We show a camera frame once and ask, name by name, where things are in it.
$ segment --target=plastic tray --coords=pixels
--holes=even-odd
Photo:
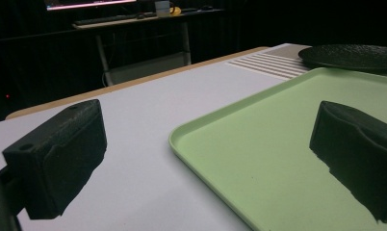
[[[317,68],[175,128],[169,144],[254,230],[387,230],[309,149],[322,100],[387,122],[387,77]]]

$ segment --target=black round plate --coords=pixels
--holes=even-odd
[[[305,48],[298,55],[306,64],[357,71],[387,71],[387,47],[328,44]]]

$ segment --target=dark wall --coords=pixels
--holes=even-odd
[[[244,48],[284,42],[387,46],[387,2],[316,1],[307,4],[248,0],[243,30]]]
[[[181,8],[213,5],[234,9],[244,1],[174,2]],[[104,87],[95,35],[60,34],[73,31],[73,21],[149,11],[154,11],[153,2],[51,13],[42,0],[0,1],[0,120],[20,109]],[[193,63],[238,51],[239,26],[237,16],[190,21]],[[164,23],[131,30],[115,28],[98,35],[111,67],[117,67],[180,49],[178,35],[163,37],[179,30],[175,27],[174,23]]]

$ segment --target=desk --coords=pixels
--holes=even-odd
[[[168,136],[182,123],[285,81],[280,73],[273,77],[237,66],[237,60],[290,60],[302,47],[261,47],[12,114],[0,122],[0,167],[5,165],[4,148],[85,99],[100,100],[108,140],[103,163],[64,214],[29,220],[22,211],[18,218],[23,230],[249,230],[172,153]]]
[[[184,17],[190,14],[202,14],[202,13],[216,13],[216,12],[222,12],[222,10],[212,10],[208,12],[195,12],[195,13],[182,13],[177,16],[172,16],[172,17]],[[153,21],[153,20],[161,20],[162,18],[159,17],[148,17],[144,19],[126,19],[126,20],[118,20],[118,21],[112,21],[112,22],[103,22],[103,23],[95,23],[95,24],[90,24],[90,25],[75,25],[73,24],[73,27],[79,30],[82,29],[89,29],[89,28],[101,28],[101,27],[107,27],[107,26],[113,26],[113,25],[123,25],[123,24],[130,24],[130,23],[144,23],[148,21]],[[180,22],[180,34],[182,38],[182,59],[183,59],[183,65],[189,65],[191,64],[191,48],[190,48],[190,41],[189,41],[189,31],[188,31],[188,24],[186,21]],[[114,84],[113,78],[112,78],[112,73],[110,70],[110,67],[108,65],[106,55],[104,52],[104,47],[103,43],[101,41],[100,35],[96,35],[96,41],[97,41],[97,47],[98,47],[98,52],[100,54],[100,59],[101,63],[103,65],[104,73],[105,73],[105,79],[106,83],[109,86],[112,86]],[[158,63],[158,60],[151,61],[151,66],[141,66],[138,67],[136,70],[137,72],[141,72],[142,69],[145,68],[150,68],[150,69],[155,69],[155,65],[152,66],[152,64]]]

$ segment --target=computer monitor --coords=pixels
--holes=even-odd
[[[43,0],[48,11],[93,8],[107,5],[137,2],[137,0]]]

